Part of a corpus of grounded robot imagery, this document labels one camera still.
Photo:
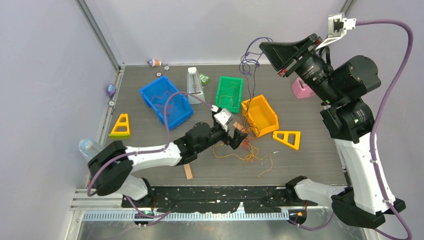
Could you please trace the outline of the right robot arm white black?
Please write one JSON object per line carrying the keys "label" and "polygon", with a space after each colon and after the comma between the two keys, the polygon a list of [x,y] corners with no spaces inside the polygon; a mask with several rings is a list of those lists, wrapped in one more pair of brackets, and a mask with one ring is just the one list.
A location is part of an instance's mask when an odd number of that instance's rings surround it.
{"label": "right robot arm white black", "polygon": [[259,48],[280,76],[297,74],[321,99],[322,121],[350,185],[330,186],[298,176],[285,184],[285,198],[291,205],[304,200],[328,207],[346,225],[376,229],[386,221],[385,215],[406,208],[392,194],[378,164],[378,152],[370,146],[375,119],[362,97],[380,87],[378,68],[363,55],[333,68],[330,57],[322,56],[320,42],[319,36],[311,34],[297,42],[262,42]]}

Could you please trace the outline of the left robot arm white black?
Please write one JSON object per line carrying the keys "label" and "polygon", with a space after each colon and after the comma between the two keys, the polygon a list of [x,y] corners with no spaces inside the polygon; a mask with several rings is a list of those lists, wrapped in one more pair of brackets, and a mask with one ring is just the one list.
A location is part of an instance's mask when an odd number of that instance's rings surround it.
{"label": "left robot arm white black", "polygon": [[169,145],[130,147],[124,146],[121,140],[113,141],[88,162],[92,176],[89,188],[95,190],[87,193],[89,196],[119,193],[141,207],[148,207],[153,202],[154,191],[146,178],[137,178],[132,175],[134,172],[189,164],[198,158],[199,153],[218,142],[235,150],[247,136],[239,129],[235,129],[231,136],[219,123],[209,126],[198,122]]}

